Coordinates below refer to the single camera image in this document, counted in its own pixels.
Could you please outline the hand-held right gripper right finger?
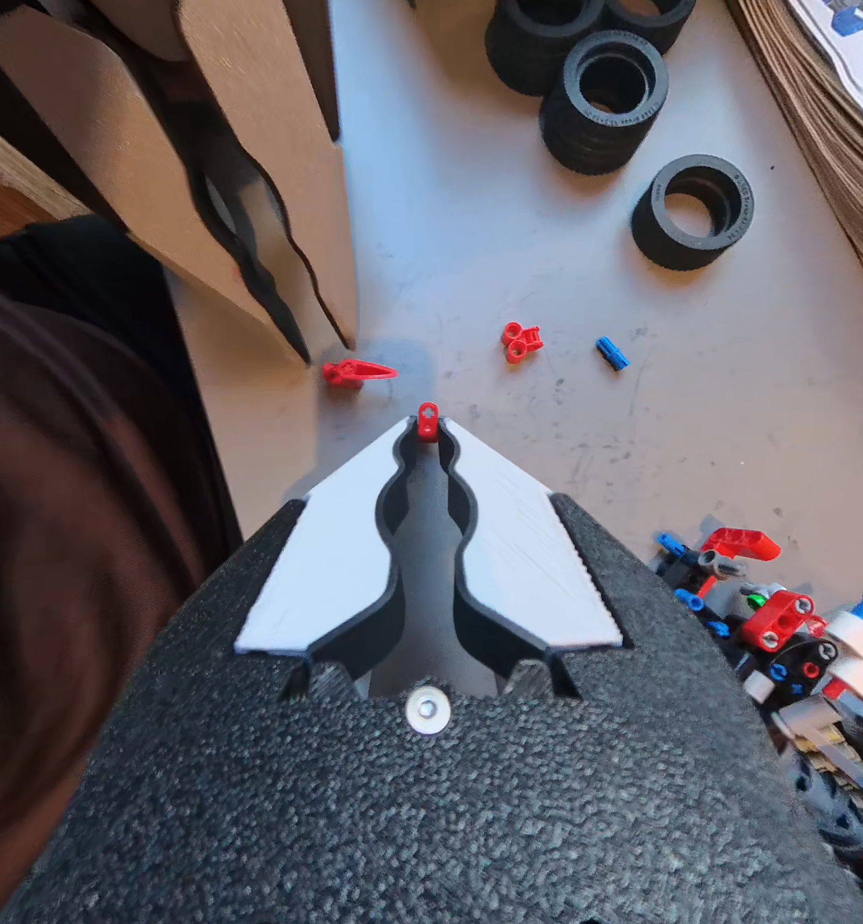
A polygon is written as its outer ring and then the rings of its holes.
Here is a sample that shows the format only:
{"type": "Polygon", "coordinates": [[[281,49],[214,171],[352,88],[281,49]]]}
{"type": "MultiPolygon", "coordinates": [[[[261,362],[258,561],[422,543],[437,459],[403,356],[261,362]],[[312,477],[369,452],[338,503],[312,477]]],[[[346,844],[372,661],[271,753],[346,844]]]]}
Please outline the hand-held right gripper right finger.
{"type": "Polygon", "coordinates": [[[439,425],[439,450],[461,534],[453,612],[462,647],[499,677],[522,661],[564,677],[565,653],[621,648],[623,630],[553,491],[453,420],[439,425]]]}

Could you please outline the red teardrop brick piece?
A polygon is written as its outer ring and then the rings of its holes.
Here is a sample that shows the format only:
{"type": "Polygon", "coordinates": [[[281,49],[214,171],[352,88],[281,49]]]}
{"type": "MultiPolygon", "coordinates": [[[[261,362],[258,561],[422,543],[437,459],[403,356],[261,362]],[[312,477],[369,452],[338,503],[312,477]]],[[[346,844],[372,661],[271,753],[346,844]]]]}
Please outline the red teardrop brick piece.
{"type": "Polygon", "coordinates": [[[343,359],[325,362],[322,379],[332,388],[359,391],[369,381],[396,378],[398,370],[382,364],[360,359],[343,359]]]}

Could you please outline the toy brick race car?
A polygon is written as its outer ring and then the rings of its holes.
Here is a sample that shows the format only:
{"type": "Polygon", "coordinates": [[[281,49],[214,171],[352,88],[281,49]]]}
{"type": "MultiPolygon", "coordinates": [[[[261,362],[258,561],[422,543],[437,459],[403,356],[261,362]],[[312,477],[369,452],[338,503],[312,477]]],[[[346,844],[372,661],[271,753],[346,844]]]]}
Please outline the toy brick race car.
{"type": "Polygon", "coordinates": [[[731,665],[824,843],[863,881],[863,596],[822,616],[808,593],[747,582],[746,563],[781,553],[761,531],[656,541],[656,574],[731,665]]]}

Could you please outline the black rubber tyre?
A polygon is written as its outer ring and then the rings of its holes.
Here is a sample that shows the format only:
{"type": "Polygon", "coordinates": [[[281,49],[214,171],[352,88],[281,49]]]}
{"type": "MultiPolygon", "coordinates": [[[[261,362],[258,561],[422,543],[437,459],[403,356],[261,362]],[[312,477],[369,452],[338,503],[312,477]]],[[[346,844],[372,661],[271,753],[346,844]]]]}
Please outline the black rubber tyre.
{"type": "Polygon", "coordinates": [[[488,60],[510,89],[544,97],[573,47],[596,31],[602,1],[497,1],[485,33],[488,60]]]}
{"type": "Polygon", "coordinates": [[[623,167],[657,121],[669,91],[661,53],[632,32],[580,40],[541,105],[541,136],[562,166],[585,176],[623,167]]]}
{"type": "Polygon", "coordinates": [[[695,9],[696,1],[605,1],[602,23],[620,29],[667,53],[695,9]]]}
{"type": "Polygon", "coordinates": [[[637,248],[657,266],[694,271],[709,266],[749,231],[754,196],[749,180],[731,162],[694,154],[670,161],[652,179],[636,202],[630,220],[637,248]],[[669,212],[671,195],[688,196],[707,210],[711,230],[687,232],[669,212]]]}

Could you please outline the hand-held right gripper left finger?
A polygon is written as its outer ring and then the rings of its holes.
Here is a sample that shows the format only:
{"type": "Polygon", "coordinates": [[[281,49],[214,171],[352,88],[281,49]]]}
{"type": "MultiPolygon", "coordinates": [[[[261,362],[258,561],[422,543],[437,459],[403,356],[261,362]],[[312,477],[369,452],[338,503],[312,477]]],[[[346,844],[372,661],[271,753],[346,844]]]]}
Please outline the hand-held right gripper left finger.
{"type": "Polygon", "coordinates": [[[234,653],[335,662],[359,679],[392,652],[405,625],[392,545],[417,447],[418,419],[402,419],[304,496],[234,653]]]}

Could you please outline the grey desk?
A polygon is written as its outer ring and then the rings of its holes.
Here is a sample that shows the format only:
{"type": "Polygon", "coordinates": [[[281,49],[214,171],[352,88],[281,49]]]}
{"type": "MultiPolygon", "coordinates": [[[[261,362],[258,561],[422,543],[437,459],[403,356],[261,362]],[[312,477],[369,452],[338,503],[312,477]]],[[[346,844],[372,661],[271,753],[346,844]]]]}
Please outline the grey desk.
{"type": "Polygon", "coordinates": [[[454,778],[506,795],[523,776],[591,794],[712,788],[787,795],[750,700],[698,620],[643,562],[650,533],[715,518],[783,548],[757,577],[831,609],[863,589],[863,273],[767,99],[730,16],[703,2],[675,53],[673,111],[618,179],[575,178],[543,150],[537,106],[487,69],[480,3],[341,2],[342,112],[359,345],[400,377],[333,398],[279,371],[276,336],[183,288],[241,525],[262,528],[179,629],[223,618],[192,681],[183,762],[255,791],[370,773],[454,778]],[[694,271],[657,266],[630,220],[657,172],[709,154],[749,180],[747,234],[694,271]],[[543,348],[506,359],[509,321],[543,348]],[[630,361],[615,372],[607,336],[630,361]],[[405,625],[352,679],[233,644],[319,482],[434,402],[550,488],[612,614],[619,649],[496,676],[460,644],[437,444],[418,442],[393,537],[405,625]]]}

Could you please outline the red double brick connector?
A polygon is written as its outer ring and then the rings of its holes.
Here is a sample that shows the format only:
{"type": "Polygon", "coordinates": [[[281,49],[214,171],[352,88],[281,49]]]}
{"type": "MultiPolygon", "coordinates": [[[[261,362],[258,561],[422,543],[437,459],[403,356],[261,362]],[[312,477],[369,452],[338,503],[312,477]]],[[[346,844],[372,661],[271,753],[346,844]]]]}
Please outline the red double brick connector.
{"type": "Polygon", "coordinates": [[[507,362],[518,364],[543,348],[540,327],[526,327],[517,321],[509,321],[503,329],[502,344],[506,348],[507,362]]]}

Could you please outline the person's brown shirt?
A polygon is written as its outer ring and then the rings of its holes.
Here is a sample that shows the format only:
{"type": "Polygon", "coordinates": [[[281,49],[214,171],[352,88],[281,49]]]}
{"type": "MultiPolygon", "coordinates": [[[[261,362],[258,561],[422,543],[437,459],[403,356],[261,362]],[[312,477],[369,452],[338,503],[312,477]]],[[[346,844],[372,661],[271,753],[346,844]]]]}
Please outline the person's brown shirt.
{"type": "Polygon", "coordinates": [[[236,548],[229,521],[149,366],[0,293],[0,909],[144,653],[236,548]]]}

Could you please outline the open instruction booklet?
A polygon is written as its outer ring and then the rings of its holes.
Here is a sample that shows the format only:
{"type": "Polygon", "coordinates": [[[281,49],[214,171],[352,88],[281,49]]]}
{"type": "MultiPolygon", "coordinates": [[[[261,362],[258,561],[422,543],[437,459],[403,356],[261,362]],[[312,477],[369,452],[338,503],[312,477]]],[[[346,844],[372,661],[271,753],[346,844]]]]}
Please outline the open instruction booklet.
{"type": "Polygon", "coordinates": [[[863,267],[863,110],[785,2],[725,4],[863,267]]]}

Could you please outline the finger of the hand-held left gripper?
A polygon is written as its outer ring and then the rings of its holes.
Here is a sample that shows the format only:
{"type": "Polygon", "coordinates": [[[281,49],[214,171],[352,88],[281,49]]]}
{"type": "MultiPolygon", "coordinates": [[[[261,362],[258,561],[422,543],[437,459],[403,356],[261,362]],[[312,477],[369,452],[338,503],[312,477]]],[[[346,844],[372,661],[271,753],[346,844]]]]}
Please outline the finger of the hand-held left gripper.
{"type": "Polygon", "coordinates": [[[178,27],[243,149],[274,182],[324,313],[356,348],[356,261],[342,148],[281,1],[178,2],[178,27]]]}
{"type": "Polygon", "coordinates": [[[205,103],[171,103],[149,58],[98,14],[100,36],[23,2],[0,2],[0,69],[45,122],[130,236],[185,283],[268,316],[310,351],[259,259],[240,189],[204,149],[205,103]]]}

